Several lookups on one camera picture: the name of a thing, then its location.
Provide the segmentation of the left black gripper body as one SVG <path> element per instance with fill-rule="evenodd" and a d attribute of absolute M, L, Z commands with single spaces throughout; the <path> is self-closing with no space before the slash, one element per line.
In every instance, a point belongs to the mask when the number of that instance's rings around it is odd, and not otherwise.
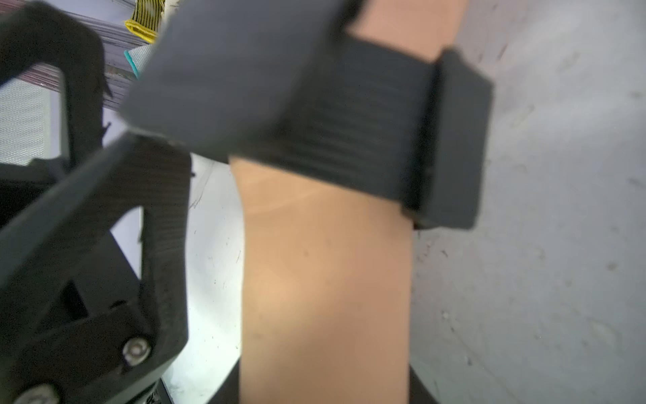
<path fill-rule="evenodd" d="M 144 213 L 136 207 L 123 215 L 82 260 L 82 269 L 67 284 L 40 322 L 39 332 L 67 326 L 134 301 L 141 285 Z M 126 402 L 139 402 L 146 392 Z M 33 385 L 11 403 L 65 403 L 50 383 Z"/>

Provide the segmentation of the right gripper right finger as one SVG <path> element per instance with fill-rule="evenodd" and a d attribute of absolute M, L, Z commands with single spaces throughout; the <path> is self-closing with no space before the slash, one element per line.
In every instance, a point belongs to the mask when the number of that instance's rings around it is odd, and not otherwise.
<path fill-rule="evenodd" d="M 427 387 L 423 385 L 411 365 L 409 366 L 409 403 L 438 404 L 438 401 L 433 397 L 431 392 L 427 390 Z"/>

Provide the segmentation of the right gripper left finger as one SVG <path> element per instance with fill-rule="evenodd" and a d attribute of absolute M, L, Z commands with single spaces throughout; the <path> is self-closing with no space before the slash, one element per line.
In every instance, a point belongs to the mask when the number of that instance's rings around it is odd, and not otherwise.
<path fill-rule="evenodd" d="M 237 361 L 208 404 L 240 403 L 240 361 Z"/>

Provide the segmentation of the mannequin hand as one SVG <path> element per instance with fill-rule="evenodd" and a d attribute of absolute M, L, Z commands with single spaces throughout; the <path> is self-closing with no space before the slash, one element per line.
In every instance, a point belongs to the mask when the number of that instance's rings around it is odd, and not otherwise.
<path fill-rule="evenodd" d="M 242 200 L 242 403 L 406 403 L 413 228 L 432 185 L 417 136 L 397 203 L 234 158 Z"/>

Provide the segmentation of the black digital wrist watch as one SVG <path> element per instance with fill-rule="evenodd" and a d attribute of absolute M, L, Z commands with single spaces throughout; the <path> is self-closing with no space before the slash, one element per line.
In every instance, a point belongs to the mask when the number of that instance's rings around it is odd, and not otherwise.
<path fill-rule="evenodd" d="M 493 85 L 353 37 L 360 1 L 185 1 L 119 112 L 221 163 L 240 156 L 398 202 L 420 230 L 479 215 Z"/>

